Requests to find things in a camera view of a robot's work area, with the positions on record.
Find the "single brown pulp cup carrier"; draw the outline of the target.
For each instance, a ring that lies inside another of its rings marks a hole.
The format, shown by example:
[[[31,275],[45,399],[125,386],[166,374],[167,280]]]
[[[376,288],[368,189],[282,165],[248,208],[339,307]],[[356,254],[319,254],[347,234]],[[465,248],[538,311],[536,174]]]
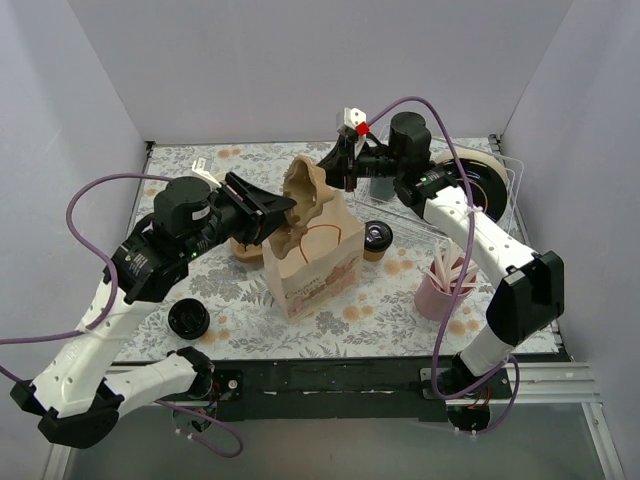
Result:
[[[320,216],[324,205],[335,197],[326,183],[326,171],[303,155],[296,156],[290,164],[283,181],[283,194],[296,205],[285,213],[286,224],[268,238],[271,250],[279,260],[298,246],[308,231],[309,222]]]

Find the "printed kraft paper bag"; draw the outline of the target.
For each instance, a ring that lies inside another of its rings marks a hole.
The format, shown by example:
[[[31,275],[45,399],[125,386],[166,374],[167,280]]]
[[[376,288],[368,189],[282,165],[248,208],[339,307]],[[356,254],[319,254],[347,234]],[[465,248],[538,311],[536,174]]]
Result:
[[[301,242],[280,260],[272,242],[262,244],[266,281],[275,302],[293,322],[341,296],[361,279],[365,225],[342,192],[324,205]]]

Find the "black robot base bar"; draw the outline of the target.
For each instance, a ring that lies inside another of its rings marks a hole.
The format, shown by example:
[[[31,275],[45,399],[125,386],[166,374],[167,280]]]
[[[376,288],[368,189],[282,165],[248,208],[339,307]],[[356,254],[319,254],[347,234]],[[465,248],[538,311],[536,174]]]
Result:
[[[430,366],[428,357],[219,361],[217,418],[445,422],[444,401],[425,393]]]

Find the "single brown paper cup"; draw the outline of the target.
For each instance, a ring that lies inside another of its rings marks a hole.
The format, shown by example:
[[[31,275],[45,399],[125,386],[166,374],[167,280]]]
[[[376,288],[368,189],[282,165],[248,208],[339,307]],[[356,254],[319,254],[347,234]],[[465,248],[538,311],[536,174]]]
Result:
[[[368,250],[365,249],[363,252],[363,259],[367,262],[378,262],[380,261],[386,254],[386,249],[384,250]]]

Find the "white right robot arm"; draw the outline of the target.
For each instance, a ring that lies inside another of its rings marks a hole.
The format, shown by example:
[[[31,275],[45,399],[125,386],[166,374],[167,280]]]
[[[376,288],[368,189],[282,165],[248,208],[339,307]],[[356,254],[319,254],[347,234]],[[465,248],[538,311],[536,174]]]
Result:
[[[464,249],[462,268],[478,267],[493,286],[485,327],[449,369],[431,372],[431,388],[441,399],[479,395],[516,347],[564,313],[562,259],[518,242],[474,205],[457,145],[448,145],[453,169],[432,160],[431,133],[421,115],[396,114],[387,144],[356,108],[339,113],[337,131],[335,147],[319,164],[329,185],[350,192],[361,178],[393,179],[406,207]]]

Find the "black plastic cup lid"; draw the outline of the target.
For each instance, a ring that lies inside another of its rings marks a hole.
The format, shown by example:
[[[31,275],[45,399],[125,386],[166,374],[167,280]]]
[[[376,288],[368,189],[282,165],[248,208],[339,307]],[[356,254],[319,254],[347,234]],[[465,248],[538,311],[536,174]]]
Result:
[[[391,227],[381,220],[365,223],[364,250],[371,253],[385,252],[393,242]]]

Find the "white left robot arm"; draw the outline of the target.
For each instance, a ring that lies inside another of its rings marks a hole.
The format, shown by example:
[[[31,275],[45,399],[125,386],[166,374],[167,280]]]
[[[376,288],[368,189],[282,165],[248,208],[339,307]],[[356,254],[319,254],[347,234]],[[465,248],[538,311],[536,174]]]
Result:
[[[295,205],[234,173],[216,187],[193,176],[168,180],[152,213],[107,258],[94,299],[66,344],[34,379],[16,381],[11,398],[39,416],[38,429],[50,443],[84,449],[141,406],[174,394],[208,396],[214,365],[193,347],[136,371],[107,371],[138,325],[188,276],[190,262],[230,238],[259,244],[286,224]]]

